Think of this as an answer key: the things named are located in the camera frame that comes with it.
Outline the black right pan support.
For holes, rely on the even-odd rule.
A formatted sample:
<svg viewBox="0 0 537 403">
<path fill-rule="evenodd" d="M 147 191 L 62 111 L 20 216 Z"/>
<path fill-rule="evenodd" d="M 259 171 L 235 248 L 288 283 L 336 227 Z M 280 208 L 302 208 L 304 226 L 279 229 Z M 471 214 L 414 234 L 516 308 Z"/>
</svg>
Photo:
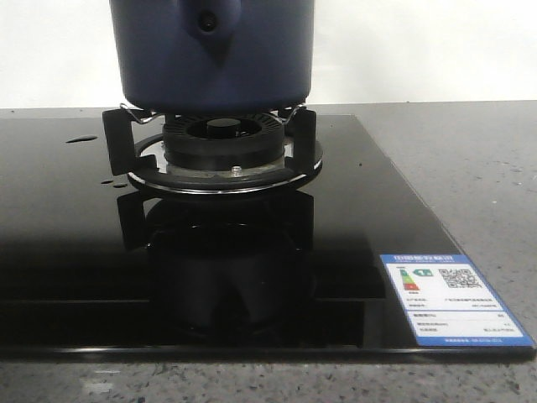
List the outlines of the black right pan support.
<svg viewBox="0 0 537 403">
<path fill-rule="evenodd" d="M 316 139 L 316 114 L 294 106 L 270 113 L 284 125 L 284 154 L 264 165 L 229 170 L 193 170 L 171 164 L 164 157 L 164 124 L 180 116 L 167 113 L 160 133 L 140 141 L 133 137 L 133 123 L 145 124 L 155 115 L 122 105 L 102 114 L 107 151 L 114 175 L 127 175 L 138 188 L 163 193 L 226 195 L 266 191 L 311 181 L 322 167 L 322 147 Z"/>
</svg>

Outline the black glass gas cooktop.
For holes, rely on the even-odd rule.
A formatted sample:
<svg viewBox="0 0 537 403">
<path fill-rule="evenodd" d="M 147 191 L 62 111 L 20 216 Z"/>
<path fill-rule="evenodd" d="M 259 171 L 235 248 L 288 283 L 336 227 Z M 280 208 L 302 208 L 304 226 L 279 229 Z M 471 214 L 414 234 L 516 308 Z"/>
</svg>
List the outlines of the black glass gas cooktop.
<svg viewBox="0 0 537 403">
<path fill-rule="evenodd" d="M 464 254 L 356 118 L 299 190 L 166 197 L 113 178 L 99 118 L 1 122 L 1 355 L 516 362 L 421 347 L 382 254 Z"/>
</svg>

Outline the blue energy label sticker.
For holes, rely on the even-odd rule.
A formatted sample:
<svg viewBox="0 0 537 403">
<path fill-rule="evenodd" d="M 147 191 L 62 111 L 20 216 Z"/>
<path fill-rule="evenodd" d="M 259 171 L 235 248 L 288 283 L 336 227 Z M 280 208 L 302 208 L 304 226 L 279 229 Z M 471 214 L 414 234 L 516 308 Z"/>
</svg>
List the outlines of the blue energy label sticker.
<svg viewBox="0 0 537 403">
<path fill-rule="evenodd" d="M 421 347 L 534 346 L 466 255 L 380 258 Z"/>
</svg>

